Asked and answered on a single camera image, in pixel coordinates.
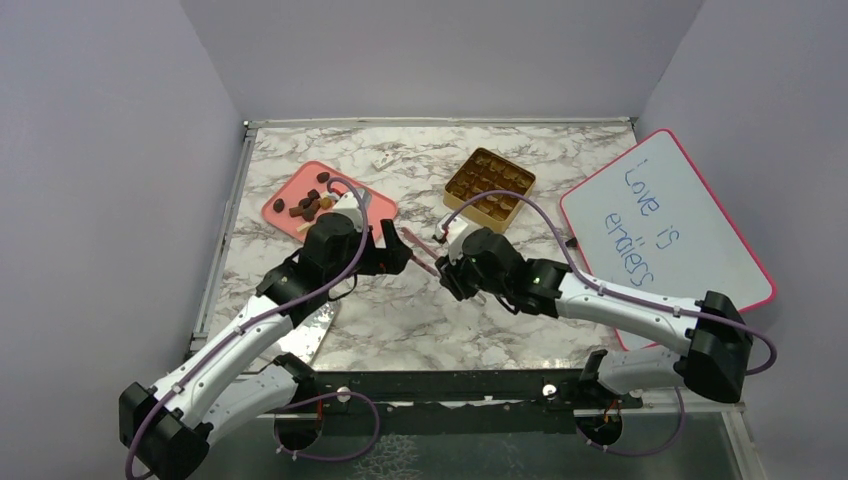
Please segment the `pink silicone tongs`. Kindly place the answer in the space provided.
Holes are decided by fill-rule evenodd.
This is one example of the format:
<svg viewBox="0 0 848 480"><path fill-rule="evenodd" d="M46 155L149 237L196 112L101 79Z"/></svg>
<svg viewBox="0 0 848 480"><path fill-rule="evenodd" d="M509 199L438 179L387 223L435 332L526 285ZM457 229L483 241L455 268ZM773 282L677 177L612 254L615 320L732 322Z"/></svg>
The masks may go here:
<svg viewBox="0 0 848 480"><path fill-rule="evenodd" d="M430 248L410 228L403 226L401 228L401 235L407 242L410 242L415 248L415 253L412 256L412 260L430 275L438 277L439 272L436 268L435 263L439 258L439 254L436 253L432 248Z"/></svg>

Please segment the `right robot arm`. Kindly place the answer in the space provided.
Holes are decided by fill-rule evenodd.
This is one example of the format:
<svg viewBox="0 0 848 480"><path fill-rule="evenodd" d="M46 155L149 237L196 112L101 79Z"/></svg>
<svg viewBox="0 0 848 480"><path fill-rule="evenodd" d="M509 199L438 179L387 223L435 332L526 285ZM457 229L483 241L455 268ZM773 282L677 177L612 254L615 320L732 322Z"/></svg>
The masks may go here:
<svg viewBox="0 0 848 480"><path fill-rule="evenodd" d="M656 343L654 350L593 353L576 383L585 404L680 386L719 403L740 400L753 335L726 295L709 291L695 300L622 288L562 262L524 258L489 228L448 245L434 269L458 300L486 292L514 314L590 321Z"/></svg>

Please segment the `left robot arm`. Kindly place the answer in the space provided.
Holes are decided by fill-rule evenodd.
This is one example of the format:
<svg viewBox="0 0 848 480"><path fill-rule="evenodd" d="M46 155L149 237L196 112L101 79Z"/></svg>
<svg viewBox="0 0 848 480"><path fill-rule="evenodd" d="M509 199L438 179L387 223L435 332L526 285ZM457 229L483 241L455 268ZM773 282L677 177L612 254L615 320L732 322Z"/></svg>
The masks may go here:
<svg viewBox="0 0 848 480"><path fill-rule="evenodd" d="M411 248L392 220L381 220L380 230L383 246L359 211L320 216L224 330L153 385L129 385L118 406L119 438L128 449L125 476L139 478L134 465L141 463L145 479L186 479L217 441L256 416L322 402L314 370L292 353L250 379L241 376L261 353L316 317L337 284L403 272Z"/></svg>

